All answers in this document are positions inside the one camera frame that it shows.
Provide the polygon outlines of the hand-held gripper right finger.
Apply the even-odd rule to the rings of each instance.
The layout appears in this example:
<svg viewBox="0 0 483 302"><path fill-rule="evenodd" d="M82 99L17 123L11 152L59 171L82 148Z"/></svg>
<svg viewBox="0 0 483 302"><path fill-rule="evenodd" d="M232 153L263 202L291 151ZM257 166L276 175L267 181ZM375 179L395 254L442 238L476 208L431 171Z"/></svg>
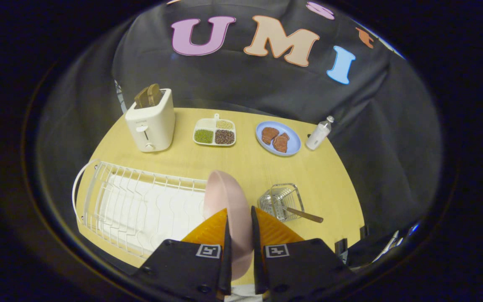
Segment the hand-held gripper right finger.
<svg viewBox="0 0 483 302"><path fill-rule="evenodd" d="M355 274L320 238L305 240L251 208L255 292L265 302L315 302Z"/></svg>

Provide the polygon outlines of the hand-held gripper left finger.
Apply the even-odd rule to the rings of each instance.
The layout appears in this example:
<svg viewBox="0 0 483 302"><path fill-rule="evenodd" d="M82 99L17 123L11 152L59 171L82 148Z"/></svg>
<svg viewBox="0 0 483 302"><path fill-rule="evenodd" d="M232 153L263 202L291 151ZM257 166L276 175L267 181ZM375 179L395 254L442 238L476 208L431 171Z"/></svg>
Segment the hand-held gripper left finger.
<svg viewBox="0 0 483 302"><path fill-rule="evenodd" d="M231 265L229 219L222 209L182 241L164 240L132 280L168 302L221 302L231 294Z"/></svg>

